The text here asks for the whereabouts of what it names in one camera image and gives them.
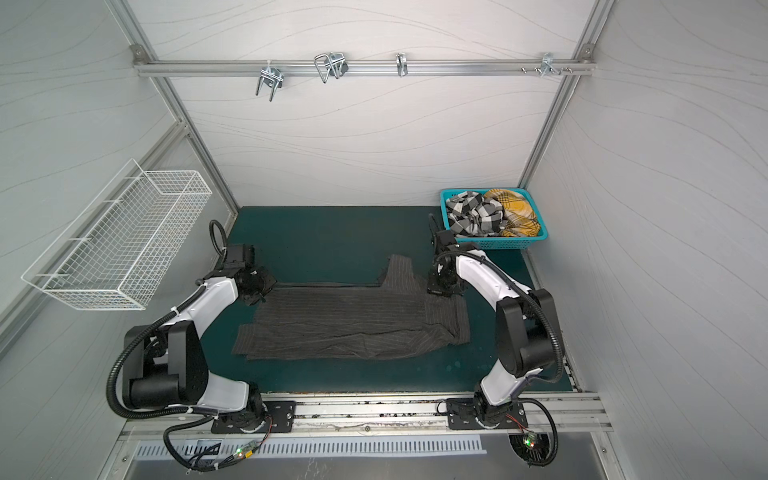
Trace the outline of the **dark grey striped shirt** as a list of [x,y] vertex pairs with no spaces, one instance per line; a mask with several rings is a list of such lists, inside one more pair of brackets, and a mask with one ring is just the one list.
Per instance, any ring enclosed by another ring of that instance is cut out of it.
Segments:
[[239,327],[232,352],[249,360],[398,360],[470,340],[464,298],[429,293],[411,259],[393,255],[375,286],[271,292]]

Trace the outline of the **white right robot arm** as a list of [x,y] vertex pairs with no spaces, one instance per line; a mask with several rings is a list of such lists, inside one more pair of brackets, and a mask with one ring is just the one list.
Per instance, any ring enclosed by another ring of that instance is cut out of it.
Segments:
[[435,256],[432,289],[451,295],[465,284],[495,313],[497,360],[479,382],[473,415],[495,427],[515,408],[533,383],[556,384],[565,374],[565,348],[552,295],[514,280],[480,250],[454,250]]

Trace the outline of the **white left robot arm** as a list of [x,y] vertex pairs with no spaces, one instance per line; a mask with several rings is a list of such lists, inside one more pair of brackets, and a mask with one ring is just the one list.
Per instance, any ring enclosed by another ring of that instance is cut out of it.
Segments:
[[261,428],[267,408],[258,387],[212,373],[201,338],[228,306],[254,305],[275,284],[256,267],[214,271],[166,315],[131,328],[107,377],[113,413],[131,420],[200,414],[233,431]]

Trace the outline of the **black white checked shirt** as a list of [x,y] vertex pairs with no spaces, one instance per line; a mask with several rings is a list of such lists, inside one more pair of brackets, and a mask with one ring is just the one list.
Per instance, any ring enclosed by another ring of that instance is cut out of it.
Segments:
[[458,236],[499,236],[507,226],[502,204],[477,191],[462,191],[444,203],[448,228]]

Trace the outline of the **teal plastic basket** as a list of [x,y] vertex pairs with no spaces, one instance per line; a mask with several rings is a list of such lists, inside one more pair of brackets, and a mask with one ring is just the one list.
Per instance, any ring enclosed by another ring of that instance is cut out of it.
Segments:
[[[477,191],[482,194],[487,192],[491,189],[444,189],[440,192],[440,210],[442,215],[442,222],[444,223],[445,229],[450,230],[448,228],[448,222],[446,218],[446,208],[445,208],[445,201],[453,195],[456,195],[462,191]],[[526,199],[531,203],[534,212],[537,214],[539,223],[541,224],[542,231],[537,237],[501,237],[494,236],[494,237],[464,237],[464,236],[458,236],[456,234],[456,240],[458,243],[474,243],[478,247],[484,250],[525,250],[529,246],[531,246],[533,243],[538,241],[543,241],[548,238],[548,231],[547,227],[545,225],[545,221],[542,217],[542,215],[539,213],[539,209],[537,205],[535,204],[535,201],[533,200],[532,196],[527,190],[524,189],[518,189],[518,188],[512,188],[512,189],[505,189],[505,190],[512,190],[517,191],[521,194],[523,194]]]

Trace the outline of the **yellow plaid shirt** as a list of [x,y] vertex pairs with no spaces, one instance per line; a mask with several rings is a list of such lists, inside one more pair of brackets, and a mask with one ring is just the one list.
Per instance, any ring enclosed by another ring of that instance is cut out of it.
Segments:
[[484,193],[484,197],[502,207],[501,237],[537,237],[541,233],[537,214],[523,194],[512,190],[491,189]]

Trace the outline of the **black round fan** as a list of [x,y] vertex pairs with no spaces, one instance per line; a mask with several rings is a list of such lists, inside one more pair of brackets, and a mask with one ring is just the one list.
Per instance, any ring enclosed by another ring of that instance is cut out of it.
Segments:
[[513,452],[531,467],[550,465],[559,449],[559,439],[556,435],[544,435],[529,432],[509,436]]

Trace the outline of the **metal hook clamp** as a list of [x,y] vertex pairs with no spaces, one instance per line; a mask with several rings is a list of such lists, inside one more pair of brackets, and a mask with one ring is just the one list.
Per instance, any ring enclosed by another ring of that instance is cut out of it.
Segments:
[[259,96],[262,92],[267,92],[268,100],[272,102],[276,92],[283,86],[283,83],[284,75],[282,71],[268,62],[260,71],[255,88],[255,95]]

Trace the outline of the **metal u-bolt clamp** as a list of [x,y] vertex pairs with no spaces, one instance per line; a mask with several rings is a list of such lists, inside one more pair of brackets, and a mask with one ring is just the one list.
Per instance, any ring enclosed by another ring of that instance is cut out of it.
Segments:
[[318,54],[313,64],[323,84],[326,84],[330,78],[340,79],[349,70],[346,57],[340,52]]

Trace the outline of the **aluminium top crossbar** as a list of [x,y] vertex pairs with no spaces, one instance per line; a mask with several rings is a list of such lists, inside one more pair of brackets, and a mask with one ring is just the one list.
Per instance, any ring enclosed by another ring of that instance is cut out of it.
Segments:
[[[486,60],[416,60],[407,58],[410,77],[490,77],[535,76],[524,75],[521,67],[532,68],[541,59],[486,59]],[[156,61],[136,64],[141,77],[243,77],[256,78],[267,63],[279,68],[286,78],[314,78],[318,72],[312,60],[256,60],[256,61]],[[348,77],[399,77],[395,58],[384,60],[348,60]],[[555,59],[555,64],[573,69],[569,76],[591,75],[597,69],[595,62]]]

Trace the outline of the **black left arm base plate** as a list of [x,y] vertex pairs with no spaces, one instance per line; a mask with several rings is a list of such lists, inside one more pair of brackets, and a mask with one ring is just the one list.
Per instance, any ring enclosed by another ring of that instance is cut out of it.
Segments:
[[213,434],[290,433],[293,428],[294,401],[266,401],[255,409],[221,415],[213,422]]

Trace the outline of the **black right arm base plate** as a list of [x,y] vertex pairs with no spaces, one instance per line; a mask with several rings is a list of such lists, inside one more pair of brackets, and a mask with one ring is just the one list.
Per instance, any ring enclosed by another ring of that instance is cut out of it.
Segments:
[[450,430],[528,430],[524,409],[513,402],[493,406],[479,398],[449,398],[435,410],[447,418]]

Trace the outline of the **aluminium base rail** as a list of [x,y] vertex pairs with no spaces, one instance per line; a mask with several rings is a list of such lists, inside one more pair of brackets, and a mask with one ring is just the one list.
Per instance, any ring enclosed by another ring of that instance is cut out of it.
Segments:
[[[541,403],[521,405],[528,429],[543,432],[553,421],[560,433],[611,432],[613,425],[596,393],[529,392]],[[473,398],[471,392],[410,393],[271,393],[266,401],[294,401],[293,428],[283,436],[375,436],[457,434],[447,418],[436,414],[436,405],[449,398]],[[258,434],[213,434],[213,422],[175,433],[180,438],[246,438]]]

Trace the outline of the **metal bracket with bolts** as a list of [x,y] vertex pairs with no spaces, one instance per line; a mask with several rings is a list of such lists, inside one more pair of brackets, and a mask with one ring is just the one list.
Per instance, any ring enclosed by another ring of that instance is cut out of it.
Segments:
[[555,58],[551,53],[544,54],[538,66],[532,68],[521,67],[520,71],[524,75],[537,75],[538,77],[569,76],[573,73],[571,67],[558,67],[555,64]]

